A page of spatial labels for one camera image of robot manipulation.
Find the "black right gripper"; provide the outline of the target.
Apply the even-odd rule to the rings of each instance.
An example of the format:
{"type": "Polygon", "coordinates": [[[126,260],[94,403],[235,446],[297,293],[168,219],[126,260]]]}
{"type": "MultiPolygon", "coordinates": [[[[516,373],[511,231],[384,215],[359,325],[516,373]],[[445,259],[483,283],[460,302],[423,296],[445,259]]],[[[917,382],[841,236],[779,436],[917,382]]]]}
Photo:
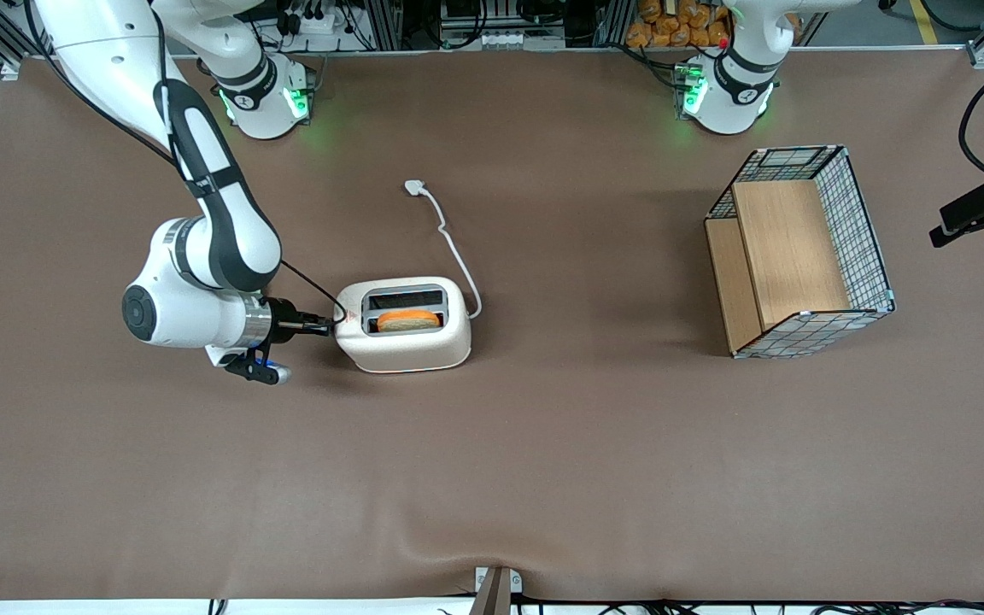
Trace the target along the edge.
{"type": "Polygon", "coordinates": [[[270,330],[268,342],[272,345],[287,343],[294,335],[331,337],[333,320],[312,313],[300,313],[296,305],[282,297],[268,297],[270,330]]]}

